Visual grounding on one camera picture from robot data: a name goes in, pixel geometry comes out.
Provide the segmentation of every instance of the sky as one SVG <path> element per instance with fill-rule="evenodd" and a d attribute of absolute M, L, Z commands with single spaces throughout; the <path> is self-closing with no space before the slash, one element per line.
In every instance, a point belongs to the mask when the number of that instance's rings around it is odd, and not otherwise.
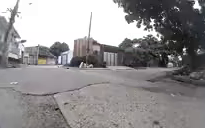
<path fill-rule="evenodd" d="M 140 38 L 156 32 L 128 24 L 122 8 L 113 0 L 20 0 L 15 28 L 25 46 L 38 44 L 50 47 L 54 42 L 65 42 L 73 49 L 74 40 L 88 35 L 90 12 L 93 13 L 91 37 L 101 44 L 118 46 L 125 38 Z M 16 0 L 0 0 L 0 15 Z"/>

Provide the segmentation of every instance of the road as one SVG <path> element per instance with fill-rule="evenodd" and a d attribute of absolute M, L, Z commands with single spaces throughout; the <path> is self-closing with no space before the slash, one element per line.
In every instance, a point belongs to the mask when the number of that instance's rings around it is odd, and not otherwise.
<path fill-rule="evenodd" d="M 78 70 L 57 66 L 0 69 L 0 126 L 66 128 L 67 122 L 59 111 L 53 95 L 95 84 L 133 86 L 153 93 L 180 95 L 205 101 L 205 88 L 181 86 L 169 80 L 156 83 L 147 81 L 166 70 Z"/>

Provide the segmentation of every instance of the pole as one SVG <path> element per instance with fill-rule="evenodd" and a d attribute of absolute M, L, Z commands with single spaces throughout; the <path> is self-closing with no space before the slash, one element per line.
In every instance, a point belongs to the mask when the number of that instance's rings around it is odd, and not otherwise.
<path fill-rule="evenodd" d="M 86 64 L 88 65 L 89 63 L 89 52 L 90 52 L 90 32 L 91 32 L 91 22 L 92 22 L 92 12 L 90 14 L 90 24 L 89 24 L 89 33 L 88 33 L 88 39 L 87 39 L 87 55 L 86 55 Z"/>
<path fill-rule="evenodd" d="M 40 49 L 40 45 L 37 45 L 37 63 L 36 65 L 38 65 L 38 59 L 39 59 L 39 49 Z"/>
<path fill-rule="evenodd" d="M 1 63 L 5 67 L 8 67 L 8 54 L 9 54 L 9 45 L 10 45 L 10 41 L 8 39 L 9 39 L 10 32 L 13 28 L 13 24 L 15 23 L 15 17 L 16 17 L 18 8 L 19 8 L 19 3 L 20 3 L 20 0 L 17 0 L 16 5 L 14 6 L 14 8 L 11 12 L 8 29 L 6 31 L 5 38 L 4 38 L 5 45 L 4 45 L 4 48 L 2 51 L 3 55 L 2 55 Z"/>

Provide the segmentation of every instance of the building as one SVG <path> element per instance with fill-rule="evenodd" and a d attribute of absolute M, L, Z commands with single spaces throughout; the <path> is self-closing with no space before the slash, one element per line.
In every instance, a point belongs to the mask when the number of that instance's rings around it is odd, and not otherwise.
<path fill-rule="evenodd" d="M 54 65 L 56 63 L 56 57 L 45 46 L 25 47 L 24 59 L 25 63 L 30 65 Z"/>
<path fill-rule="evenodd" d="M 4 42 L 4 37 L 8 28 L 8 22 L 5 17 L 0 16 L 0 62 L 3 56 L 3 48 L 6 43 Z M 23 53 L 23 44 L 20 43 L 20 35 L 13 27 L 9 35 L 9 47 L 8 47 L 8 59 L 9 63 L 17 62 L 20 63 L 22 60 Z"/>
<path fill-rule="evenodd" d="M 72 57 L 73 57 L 73 51 L 69 50 L 69 51 L 63 52 L 61 56 L 58 57 L 58 64 L 69 65 Z"/>
<path fill-rule="evenodd" d="M 86 56 L 88 38 L 80 38 L 74 41 L 73 56 Z M 96 55 L 99 62 L 106 62 L 107 66 L 122 65 L 123 51 L 115 46 L 104 45 L 96 40 L 89 39 L 89 54 Z"/>

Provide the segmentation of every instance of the bush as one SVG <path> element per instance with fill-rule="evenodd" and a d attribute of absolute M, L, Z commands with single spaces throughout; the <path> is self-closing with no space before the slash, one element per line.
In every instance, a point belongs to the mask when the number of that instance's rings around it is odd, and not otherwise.
<path fill-rule="evenodd" d="M 81 64 L 81 62 L 83 62 L 83 58 L 82 57 L 78 57 L 75 56 L 71 59 L 70 61 L 70 66 L 72 67 L 79 67 L 79 65 Z"/>

